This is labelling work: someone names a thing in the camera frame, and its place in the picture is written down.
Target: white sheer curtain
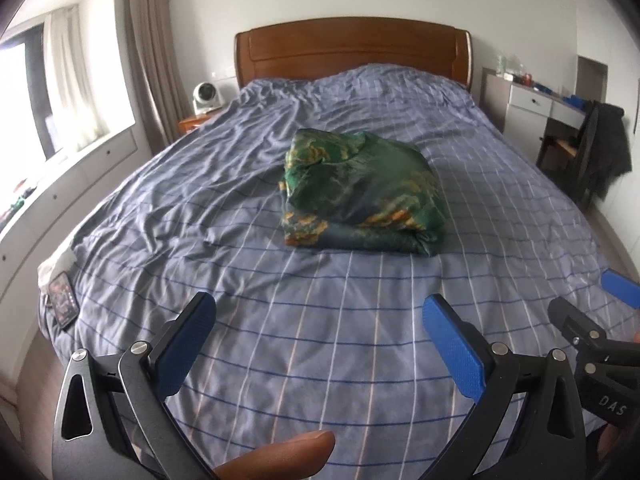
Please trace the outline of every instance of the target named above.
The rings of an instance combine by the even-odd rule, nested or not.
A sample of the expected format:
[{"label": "white sheer curtain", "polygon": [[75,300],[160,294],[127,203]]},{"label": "white sheer curtain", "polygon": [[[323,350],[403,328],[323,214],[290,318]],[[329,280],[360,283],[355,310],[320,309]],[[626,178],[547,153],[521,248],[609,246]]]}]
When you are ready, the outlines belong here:
[{"label": "white sheer curtain", "polygon": [[44,64],[56,130],[64,139],[65,149],[78,152],[106,133],[84,64],[78,6],[47,15]]}]

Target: white cloth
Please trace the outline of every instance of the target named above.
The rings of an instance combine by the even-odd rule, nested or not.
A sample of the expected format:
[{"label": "white cloth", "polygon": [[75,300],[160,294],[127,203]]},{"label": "white cloth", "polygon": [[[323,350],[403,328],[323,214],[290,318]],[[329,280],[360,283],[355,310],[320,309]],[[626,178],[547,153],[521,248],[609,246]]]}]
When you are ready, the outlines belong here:
[{"label": "white cloth", "polygon": [[103,136],[106,128],[89,85],[78,6],[54,10],[45,18],[44,64],[56,130],[65,149],[79,152]]},{"label": "white cloth", "polygon": [[76,255],[71,250],[71,241],[76,230],[65,238],[55,252],[38,266],[38,288],[43,294],[49,293],[49,283],[61,272],[71,270],[76,262]]}]

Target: blue object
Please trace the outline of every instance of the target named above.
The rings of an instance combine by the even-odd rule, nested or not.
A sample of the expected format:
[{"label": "blue object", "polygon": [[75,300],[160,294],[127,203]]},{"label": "blue object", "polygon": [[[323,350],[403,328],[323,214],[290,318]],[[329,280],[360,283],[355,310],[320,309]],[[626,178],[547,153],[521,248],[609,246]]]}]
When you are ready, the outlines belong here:
[{"label": "blue object", "polygon": [[439,294],[432,294],[422,305],[422,324],[436,350],[447,365],[460,393],[477,404],[486,388],[484,365],[454,321],[452,307]]},{"label": "blue object", "polygon": [[533,83],[533,88],[540,90],[542,93],[551,95],[554,91],[548,86],[541,85],[540,83]]},{"label": "blue object", "polygon": [[584,107],[584,104],[587,102],[584,99],[579,98],[575,94],[573,94],[571,97],[563,97],[562,101],[564,101],[567,104],[570,104],[575,108],[578,108],[579,110],[582,110]]},{"label": "blue object", "polygon": [[600,278],[602,288],[628,306],[640,308],[640,285],[615,270],[607,269]]},{"label": "blue object", "polygon": [[199,292],[194,300],[197,300],[195,309],[156,361],[154,393],[161,402],[178,393],[216,323],[216,301],[213,297]]}]

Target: wooden nightstand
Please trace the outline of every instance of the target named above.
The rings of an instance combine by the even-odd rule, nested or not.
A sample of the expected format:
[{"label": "wooden nightstand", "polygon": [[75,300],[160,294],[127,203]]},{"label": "wooden nightstand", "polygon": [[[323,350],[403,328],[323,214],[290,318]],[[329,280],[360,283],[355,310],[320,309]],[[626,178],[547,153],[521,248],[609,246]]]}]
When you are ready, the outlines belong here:
[{"label": "wooden nightstand", "polygon": [[178,131],[180,131],[180,134],[182,136],[188,133],[191,133],[203,122],[208,121],[210,118],[221,114],[223,111],[224,111],[224,108],[218,108],[217,110],[213,110],[208,114],[196,115],[193,117],[188,117],[186,119],[183,119],[178,123]]}]

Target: finger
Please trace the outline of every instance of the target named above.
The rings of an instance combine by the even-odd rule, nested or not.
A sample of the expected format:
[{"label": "finger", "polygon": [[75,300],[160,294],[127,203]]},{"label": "finger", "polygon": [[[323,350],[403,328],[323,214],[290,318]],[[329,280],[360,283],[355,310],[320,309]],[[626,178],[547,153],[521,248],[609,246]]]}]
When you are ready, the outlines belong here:
[{"label": "finger", "polygon": [[334,450],[331,431],[300,434],[260,447],[215,469],[220,480],[302,480],[320,471]]},{"label": "finger", "polygon": [[602,434],[600,435],[600,440],[598,441],[598,459],[602,460],[611,448],[615,445],[616,441],[620,438],[620,430],[615,426],[607,424],[607,427],[604,429]]}]

